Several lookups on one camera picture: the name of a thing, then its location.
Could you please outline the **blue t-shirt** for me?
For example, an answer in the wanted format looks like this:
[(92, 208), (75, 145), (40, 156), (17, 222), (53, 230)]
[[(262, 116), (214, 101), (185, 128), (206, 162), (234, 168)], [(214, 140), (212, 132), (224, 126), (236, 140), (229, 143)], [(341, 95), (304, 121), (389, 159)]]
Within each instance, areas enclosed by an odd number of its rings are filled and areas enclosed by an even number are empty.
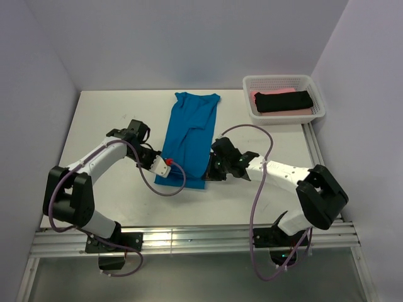
[(180, 187), (186, 174), (186, 188), (205, 189), (203, 175), (209, 162), (220, 96), (188, 92), (177, 92), (175, 96), (161, 155), (183, 169), (174, 166), (166, 178), (157, 176), (154, 183)]

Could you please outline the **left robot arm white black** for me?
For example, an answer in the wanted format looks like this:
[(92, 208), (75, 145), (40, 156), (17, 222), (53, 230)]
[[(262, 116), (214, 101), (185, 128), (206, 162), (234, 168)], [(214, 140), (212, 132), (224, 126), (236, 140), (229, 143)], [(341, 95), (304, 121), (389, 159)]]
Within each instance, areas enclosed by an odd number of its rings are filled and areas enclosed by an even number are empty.
[(83, 159), (67, 167), (53, 167), (48, 173), (43, 214), (100, 237), (100, 244), (108, 251), (118, 250), (123, 243), (121, 224), (95, 210), (93, 185), (125, 157), (137, 167), (167, 177), (171, 168), (161, 152), (145, 146), (149, 135), (145, 123), (131, 120), (126, 128), (109, 131)]

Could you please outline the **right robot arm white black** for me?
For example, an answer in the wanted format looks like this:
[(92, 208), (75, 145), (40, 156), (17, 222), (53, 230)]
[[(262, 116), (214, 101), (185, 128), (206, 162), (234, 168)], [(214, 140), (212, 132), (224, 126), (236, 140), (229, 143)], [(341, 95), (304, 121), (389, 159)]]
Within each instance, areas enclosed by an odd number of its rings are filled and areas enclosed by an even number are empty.
[(213, 143), (202, 179), (224, 181), (229, 174), (247, 181), (263, 180), (297, 195), (299, 205), (275, 221), (273, 240), (279, 245), (288, 244), (295, 234), (310, 227), (329, 229), (349, 201), (327, 167), (295, 167), (266, 160), (252, 151), (242, 154), (229, 138), (223, 137)]

